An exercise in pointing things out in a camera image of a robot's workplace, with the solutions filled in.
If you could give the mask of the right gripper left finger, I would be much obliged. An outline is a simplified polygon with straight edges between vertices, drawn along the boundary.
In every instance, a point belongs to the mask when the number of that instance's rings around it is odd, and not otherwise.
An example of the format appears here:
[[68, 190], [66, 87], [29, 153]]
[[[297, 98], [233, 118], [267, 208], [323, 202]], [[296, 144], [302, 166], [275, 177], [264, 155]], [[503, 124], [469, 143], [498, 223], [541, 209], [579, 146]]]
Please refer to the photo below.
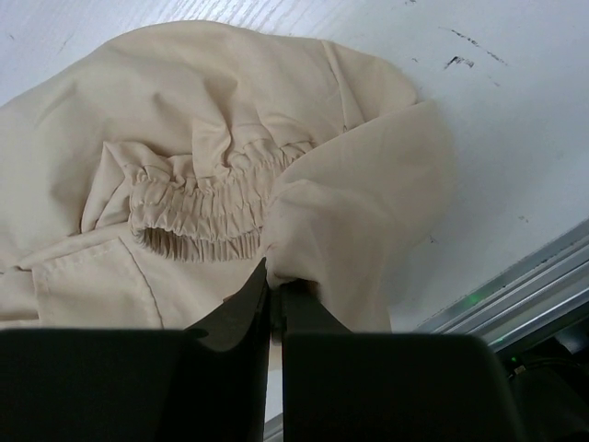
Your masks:
[[186, 329], [203, 347], [227, 353], [242, 347], [246, 352], [268, 350], [270, 340], [270, 290], [266, 260], [262, 259], [246, 283], [221, 306]]

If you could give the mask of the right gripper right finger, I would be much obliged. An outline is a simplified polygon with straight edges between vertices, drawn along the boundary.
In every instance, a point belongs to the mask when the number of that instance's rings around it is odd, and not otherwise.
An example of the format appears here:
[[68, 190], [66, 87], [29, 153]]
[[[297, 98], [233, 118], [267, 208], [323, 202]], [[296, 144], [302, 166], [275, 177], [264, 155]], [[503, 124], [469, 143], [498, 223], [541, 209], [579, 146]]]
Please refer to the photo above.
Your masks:
[[271, 341], [281, 345], [347, 343], [354, 334], [337, 320], [311, 290], [296, 280], [271, 292]]

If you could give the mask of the beige trousers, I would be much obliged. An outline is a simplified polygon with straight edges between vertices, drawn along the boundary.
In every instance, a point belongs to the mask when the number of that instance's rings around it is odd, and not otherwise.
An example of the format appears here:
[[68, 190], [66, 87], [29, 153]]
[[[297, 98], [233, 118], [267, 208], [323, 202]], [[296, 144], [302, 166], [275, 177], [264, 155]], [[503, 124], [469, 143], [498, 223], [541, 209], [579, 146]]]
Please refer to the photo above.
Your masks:
[[1, 109], [1, 325], [182, 329], [259, 262], [344, 325], [453, 190], [435, 105], [388, 62], [211, 22], [109, 41]]

